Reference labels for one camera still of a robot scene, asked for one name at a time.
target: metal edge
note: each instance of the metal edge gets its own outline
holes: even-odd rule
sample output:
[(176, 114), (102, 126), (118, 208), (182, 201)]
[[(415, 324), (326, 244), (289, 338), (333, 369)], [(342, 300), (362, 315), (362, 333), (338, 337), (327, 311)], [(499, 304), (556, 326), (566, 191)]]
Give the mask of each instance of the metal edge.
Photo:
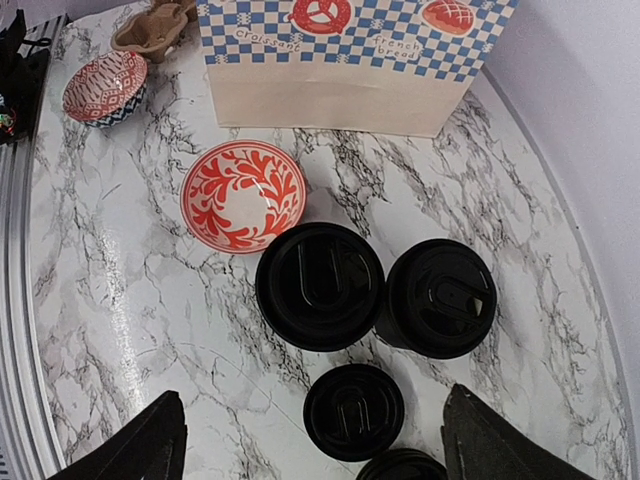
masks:
[(636, 438), (636, 431), (634, 428), (635, 422), (633, 419), (633, 411), (631, 410), (631, 397), (629, 395), (629, 389), (627, 388), (627, 380), (626, 380), (626, 374), (629, 372), (625, 372), (625, 370), (623, 369), (620, 348), (618, 347), (616, 335), (613, 330), (613, 321), (612, 321), (611, 315), (609, 314), (607, 302), (605, 301), (604, 291), (602, 290), (602, 286), (600, 285), (600, 280), (596, 273), (595, 265), (591, 260), (589, 249), (587, 248), (587, 244), (584, 241), (584, 237), (582, 236), (582, 233), (580, 233), (581, 230), (578, 228), (578, 222), (576, 221), (576, 218), (573, 215), (573, 211), (569, 207), (569, 202), (567, 201), (564, 193), (562, 192), (560, 188), (560, 184), (558, 183), (555, 175), (553, 174), (553, 170), (549, 166), (549, 162), (547, 162), (545, 156), (542, 154), (542, 150), (540, 149), (535, 139), (533, 138), (533, 135), (527, 128), (526, 124), (524, 123), (524, 120), (518, 114), (518, 111), (514, 107), (513, 103), (511, 103), (511, 100), (509, 100), (509, 97), (500, 86), (500, 83), (498, 82), (496, 77), (491, 73), (491, 71), (486, 66), (482, 68), (482, 73), (484, 73), (485, 77), (487, 77), (487, 80), (489, 81), (493, 89), (496, 91), (496, 94), (498, 95), (498, 97), (500, 97), (500, 100), (502, 100), (502, 102), (507, 107), (507, 110), (509, 111), (511, 116), (516, 121), (518, 128), (520, 128), (520, 131), (523, 133), (525, 139), (527, 140), (527, 142), (529, 142), (529, 145), (531, 145), (533, 153), (535, 153), (538, 159), (540, 160), (542, 169), (544, 170), (544, 173), (547, 176), (549, 183), (551, 184), (551, 189), (553, 190), (553, 193), (555, 193), (556, 197), (558, 198), (558, 201), (562, 207), (562, 211), (566, 215), (567, 221), (572, 227), (573, 236), (578, 243), (580, 254), (582, 255), (582, 258), (584, 259), (584, 263), (587, 266), (587, 269), (589, 270), (589, 275), (591, 276), (591, 280), (593, 282), (593, 287), (596, 292), (596, 297), (600, 301), (600, 306), (604, 314), (609, 319), (609, 321), (606, 322), (606, 328), (607, 328), (607, 333), (609, 334), (609, 338), (611, 339), (611, 349), (613, 350), (613, 359), (616, 364), (616, 368), (618, 369), (618, 373), (620, 377), (618, 382), (618, 387), (620, 388), (620, 395), (622, 397), (621, 398), (622, 403), (624, 404), (624, 408), (625, 408), (625, 420), (628, 424), (627, 432), (629, 434), (629, 449), (630, 449), (629, 455), (630, 455), (630, 461), (631, 461), (631, 478), (640, 479), (640, 470), (638, 466), (638, 461), (640, 460), (640, 458), (638, 456), (638, 448), (637, 448), (638, 444), (637, 444), (637, 438)]
[[(53, 53), (65, 23), (66, 17), (58, 17), (38, 27), (32, 35), (35, 39), (52, 38)], [(3, 250), (0, 300), (5, 302), (7, 316), (2, 318), (0, 311), (0, 434), (7, 440), (7, 463), (15, 472), (15, 478), (25, 480), (49, 477), (65, 465), (46, 395), (30, 278), (33, 154), (48, 72), (49, 68), (39, 99), (34, 132), (27, 139), (3, 147), (4, 165), (0, 165), (0, 172), (4, 172), (0, 182), (6, 186), (4, 201), (0, 202), (0, 246)]]

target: blue checkered pattern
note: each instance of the blue checkered pattern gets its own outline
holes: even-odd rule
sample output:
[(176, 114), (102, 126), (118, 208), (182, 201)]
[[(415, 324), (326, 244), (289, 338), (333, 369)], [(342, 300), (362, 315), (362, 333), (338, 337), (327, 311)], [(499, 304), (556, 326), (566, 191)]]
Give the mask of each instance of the blue checkered pattern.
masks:
[[(208, 65), (323, 61), (464, 82), (478, 74), (518, 2), (466, 0), (463, 3), (475, 7), (476, 23), (463, 38), (443, 34), (422, 22), (421, 10), (430, 2), (421, 0), (351, 0), (354, 18), (342, 35), (333, 36), (299, 31), (288, 20), (293, 0), (198, 0), (198, 15)], [(293, 44), (296, 51), (238, 40), (234, 36), (238, 28)], [(413, 60), (381, 56), (373, 41), (376, 35), (417, 41), (424, 48)]]

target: black cup lid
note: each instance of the black cup lid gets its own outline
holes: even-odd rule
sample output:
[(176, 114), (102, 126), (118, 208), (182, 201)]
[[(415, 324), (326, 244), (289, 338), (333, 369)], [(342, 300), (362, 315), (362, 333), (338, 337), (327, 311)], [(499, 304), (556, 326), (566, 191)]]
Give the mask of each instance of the black cup lid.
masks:
[(384, 302), (384, 272), (358, 234), (307, 223), (267, 248), (256, 273), (256, 295), (265, 320), (287, 342), (336, 351), (373, 327)]
[(469, 353), (487, 336), (497, 291), (473, 250), (438, 239), (419, 243), (398, 259), (389, 274), (388, 301), (407, 344), (444, 359)]
[(447, 470), (419, 450), (390, 450), (371, 460), (356, 480), (447, 480)]
[(404, 402), (396, 383), (369, 365), (345, 365), (325, 373), (304, 403), (304, 425), (324, 453), (360, 462), (382, 453), (404, 422)]

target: red patterned bowl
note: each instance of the red patterned bowl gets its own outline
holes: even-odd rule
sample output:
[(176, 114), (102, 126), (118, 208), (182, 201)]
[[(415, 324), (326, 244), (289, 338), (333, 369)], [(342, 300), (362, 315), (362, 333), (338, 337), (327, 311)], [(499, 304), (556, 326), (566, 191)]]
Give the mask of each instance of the red patterned bowl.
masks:
[(204, 244), (254, 253), (295, 226), (306, 203), (293, 159), (268, 143), (239, 140), (209, 150), (182, 184), (182, 216)]
[(129, 117), (142, 101), (147, 62), (134, 52), (109, 52), (87, 63), (69, 81), (64, 111), (93, 127), (108, 127)]

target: patterned bowl rim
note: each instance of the patterned bowl rim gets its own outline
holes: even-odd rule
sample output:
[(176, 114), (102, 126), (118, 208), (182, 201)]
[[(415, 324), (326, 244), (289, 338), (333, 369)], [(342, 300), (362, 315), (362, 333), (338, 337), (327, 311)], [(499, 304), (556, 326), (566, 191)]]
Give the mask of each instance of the patterned bowl rim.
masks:
[(221, 245), (210, 245), (209, 243), (206, 243), (204, 241), (202, 241), (200, 238), (198, 238), (191, 230), (191, 227), (189, 226), (189, 216), (187, 215), (187, 210), (186, 210), (186, 206), (185, 206), (185, 202), (183, 201), (183, 192), (184, 192), (184, 188), (187, 185), (187, 182), (189, 181), (189, 178), (192, 176), (192, 172), (195, 171), (195, 166), (198, 164), (198, 162), (200, 161), (201, 158), (205, 157), (206, 155), (209, 155), (211, 152), (215, 151), (215, 150), (219, 150), (222, 148), (225, 148), (229, 145), (233, 145), (235, 143), (251, 143), (254, 144), (258, 147), (262, 147), (262, 148), (268, 148), (271, 150), (277, 150), (286, 160), (288, 160), (288, 163), (290, 163), (291, 168), (294, 171), (294, 174), (296, 176), (298, 176), (299, 180), (300, 180), (300, 208), (298, 210), (298, 214), (293, 217), (294, 220), (292, 222), (292, 226), (290, 228), (295, 227), (296, 225), (298, 225), (300, 223), (300, 220), (302, 219), (302, 216), (304, 215), (305, 210), (307, 209), (307, 183), (305, 180), (305, 176), (302, 174), (302, 170), (300, 170), (300, 167), (298, 166), (298, 164), (295, 162), (295, 160), (293, 159), (293, 157), (291, 155), (289, 155), (287, 152), (285, 152), (284, 150), (282, 150), (280, 147), (277, 147), (276, 145), (272, 145), (270, 143), (267, 142), (263, 142), (261, 140), (253, 140), (253, 139), (245, 139), (245, 138), (238, 138), (236, 140), (230, 140), (228, 142), (224, 142), (221, 143), (219, 145), (216, 145), (213, 148), (208, 149), (207, 151), (205, 151), (204, 153), (202, 153), (201, 155), (198, 155), (198, 158), (196, 159), (196, 161), (193, 163), (193, 165), (191, 167), (189, 167), (189, 171), (187, 172), (187, 174), (184, 176), (184, 179), (182, 180), (182, 185), (180, 186), (180, 212), (182, 214), (182, 218), (183, 220), (187, 223), (187, 230), (189, 231), (189, 233), (191, 233), (191, 235), (198, 240), (200, 243), (202, 243), (203, 245), (209, 247), (209, 248), (213, 248), (214, 250), (217, 250), (219, 252), (222, 253), (229, 253), (232, 255), (248, 255), (251, 253), (258, 253), (258, 252), (262, 252), (264, 250), (267, 249), (267, 247), (271, 244), (271, 242), (267, 243), (266, 245), (260, 245), (260, 246), (256, 246), (253, 248), (249, 248), (246, 250), (242, 250), (242, 251), (238, 251), (237, 249), (233, 249), (233, 248), (226, 248), (223, 247)]
[[(143, 71), (144, 71), (144, 79), (142, 80), (142, 82), (140, 83), (140, 86), (134, 90), (133, 92), (131, 92), (130, 95), (126, 96), (124, 98), (124, 101), (122, 103), (122, 105), (116, 105), (115, 107), (113, 107), (110, 111), (108, 111), (107, 113), (105, 113), (104, 115), (102, 115), (101, 117), (96, 117), (96, 118), (84, 118), (82, 116), (76, 115), (72, 112), (69, 112), (67, 109), (67, 97), (69, 95), (69, 91), (71, 89), (71, 84), (73, 83), (73, 80), (80, 75), (80, 73), (82, 73), (82, 71), (86, 70), (87, 68), (89, 68), (90, 65), (93, 65), (105, 58), (111, 57), (111, 56), (118, 56), (118, 57), (124, 57), (124, 56), (131, 56), (133, 58), (136, 58), (138, 62), (140, 62), (140, 64), (142, 65)], [(147, 61), (144, 59), (144, 57), (142, 55), (140, 55), (139, 53), (136, 52), (129, 52), (129, 51), (111, 51), (111, 52), (107, 52), (105, 54), (102, 54), (96, 58), (94, 58), (93, 60), (91, 60), (90, 62), (85, 63), (76, 73), (73, 74), (73, 76), (71, 77), (71, 79), (69, 80), (69, 82), (67, 82), (67, 86), (64, 89), (64, 93), (62, 95), (62, 107), (65, 111), (65, 113), (67, 115), (69, 115), (71, 118), (73, 118), (74, 120), (78, 121), (78, 122), (83, 122), (83, 123), (87, 123), (87, 122), (94, 122), (96, 120), (101, 120), (105, 117), (108, 117), (109, 115), (114, 114), (115, 112), (117, 112), (118, 110), (123, 109), (128, 102), (131, 101), (131, 99), (133, 97), (135, 97), (138, 92), (140, 91), (141, 88), (143, 88), (146, 83), (147, 83), (147, 76), (149, 75), (149, 65), (147, 64)]]
[[(137, 109), (138, 106), (140, 105), (140, 103), (142, 102), (142, 99), (143, 99), (144, 95), (146, 94), (146, 91), (145, 91), (146, 88), (147, 88), (147, 83), (145, 82), (136, 91), (136, 93), (133, 95), (133, 97), (131, 97), (129, 100), (127, 100), (127, 102), (122, 107), (118, 108), (117, 110), (114, 110), (111, 113), (106, 114), (104, 117), (99, 117), (99, 118), (96, 118), (95, 120), (78, 120), (78, 121), (80, 123), (84, 124), (84, 125), (89, 125), (90, 127), (98, 127), (100, 122), (104, 122), (108, 118), (111, 118), (111, 117), (123, 112), (124, 110), (127, 109), (127, 107), (131, 108), (133, 106), (133, 110), (131, 111), (131, 113), (133, 114), (135, 109)], [(120, 123), (120, 122), (122, 122), (124, 120), (125, 119), (118, 120), (113, 125), (116, 125), (116, 124), (118, 124), (118, 123)]]

